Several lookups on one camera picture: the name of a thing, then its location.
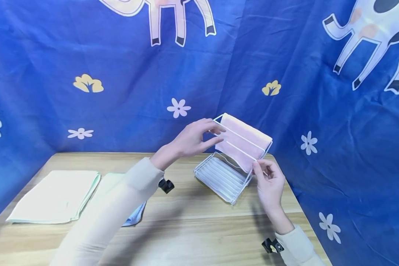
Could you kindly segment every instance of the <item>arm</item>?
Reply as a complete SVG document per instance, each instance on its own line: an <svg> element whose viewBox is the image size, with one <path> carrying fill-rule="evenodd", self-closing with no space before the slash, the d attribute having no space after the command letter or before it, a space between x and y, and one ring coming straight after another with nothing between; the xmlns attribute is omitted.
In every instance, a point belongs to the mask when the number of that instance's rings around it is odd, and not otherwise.
<svg viewBox="0 0 399 266"><path fill-rule="evenodd" d="M219 133L221 128L213 120L200 120L186 126L168 145L154 156L143 158L127 173L107 197L88 204L79 221L60 244L51 266L93 266L99 263L109 242L127 217L157 190L164 170L178 158L204 152L222 141L214 137L202 141L207 131Z"/></svg>
<svg viewBox="0 0 399 266"><path fill-rule="evenodd" d="M278 242L284 247L281 257L287 266L324 266L315 253L306 234L293 225L281 206L285 176L279 167L269 160L253 164L258 179L258 194L267 217L272 222Z"/></svg>

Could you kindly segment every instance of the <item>hand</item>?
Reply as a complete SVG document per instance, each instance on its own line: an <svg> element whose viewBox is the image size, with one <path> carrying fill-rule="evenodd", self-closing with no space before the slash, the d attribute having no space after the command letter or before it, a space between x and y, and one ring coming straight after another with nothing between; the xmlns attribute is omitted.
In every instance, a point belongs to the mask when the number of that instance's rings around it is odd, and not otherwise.
<svg viewBox="0 0 399 266"><path fill-rule="evenodd" d="M190 123L169 144L162 146L150 159L158 169L165 170L180 157L191 157L204 152L211 146L223 141L222 137L213 137L203 141L205 132L220 134L226 132L224 127L217 124L211 118L201 119Z"/></svg>
<svg viewBox="0 0 399 266"><path fill-rule="evenodd" d="M253 162L253 170L257 176L259 199L266 212L282 209L281 197L284 191L285 176L278 165L270 160Z"/></svg>
<svg viewBox="0 0 399 266"><path fill-rule="evenodd" d="M278 165L270 160L257 160L253 163L254 173L258 179L257 190L263 208L272 222L273 228L280 235L294 230L294 225L284 213L281 206L285 176Z"/></svg>
<svg viewBox="0 0 399 266"><path fill-rule="evenodd" d="M208 131L215 134L226 132L224 127L220 126L211 118L203 118L187 125L169 146L174 149L179 157L191 157L200 154L211 146L223 141L222 137L213 137L204 142L202 140L202 135Z"/></svg>

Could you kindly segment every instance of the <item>yellow flower print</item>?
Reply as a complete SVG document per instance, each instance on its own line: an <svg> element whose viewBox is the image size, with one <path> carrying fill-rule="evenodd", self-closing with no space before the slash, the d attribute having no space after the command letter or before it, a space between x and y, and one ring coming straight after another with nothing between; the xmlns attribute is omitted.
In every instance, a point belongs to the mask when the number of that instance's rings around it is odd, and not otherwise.
<svg viewBox="0 0 399 266"><path fill-rule="evenodd" d="M103 91L102 82L99 79L92 79L87 74L76 76L73 85L84 92L90 92L89 88L91 88L92 92Z"/></svg>
<svg viewBox="0 0 399 266"><path fill-rule="evenodd" d="M262 92L264 95L269 96L270 95L277 95L279 93L279 90L281 89L281 84L278 84L278 81L273 81L272 83L266 84L266 87L262 88Z"/></svg>

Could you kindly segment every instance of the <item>black clip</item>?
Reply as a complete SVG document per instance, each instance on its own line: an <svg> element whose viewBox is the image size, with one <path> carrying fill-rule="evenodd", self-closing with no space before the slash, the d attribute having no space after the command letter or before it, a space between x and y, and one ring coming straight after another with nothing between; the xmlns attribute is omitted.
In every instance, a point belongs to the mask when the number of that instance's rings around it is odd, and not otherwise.
<svg viewBox="0 0 399 266"><path fill-rule="evenodd" d="M281 251L284 250L284 248L279 244L278 240L271 241L269 238L267 238L265 241L263 241L262 246L266 250L267 253L280 253Z"/></svg>
<svg viewBox="0 0 399 266"><path fill-rule="evenodd" d="M158 186L166 193L168 194L172 189L174 189L174 185L170 180L165 180L161 179L161 181L158 183Z"/></svg>

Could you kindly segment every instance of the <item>cartoon cow print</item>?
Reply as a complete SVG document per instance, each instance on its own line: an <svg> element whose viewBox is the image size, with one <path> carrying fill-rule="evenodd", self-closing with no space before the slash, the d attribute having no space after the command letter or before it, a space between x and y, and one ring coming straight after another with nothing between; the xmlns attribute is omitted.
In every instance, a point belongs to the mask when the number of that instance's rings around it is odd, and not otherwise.
<svg viewBox="0 0 399 266"><path fill-rule="evenodd" d="M341 40L351 33L334 67L339 75L345 62L362 40L377 45L368 63L352 83L356 90L378 64L387 49L399 43L399 0L357 0L349 22L340 26L334 14L323 20L325 31L334 40ZM399 94L399 63L398 69L384 91Z"/></svg>
<svg viewBox="0 0 399 266"><path fill-rule="evenodd" d="M161 9L174 8L175 42L185 46L186 39L186 19L185 3L190 0L100 0L112 11L125 16L135 16L142 9L144 3L149 6L149 31L151 36L151 46L161 44ZM208 0L194 0L200 9L205 24L205 36L216 35L213 14L211 13Z"/></svg>

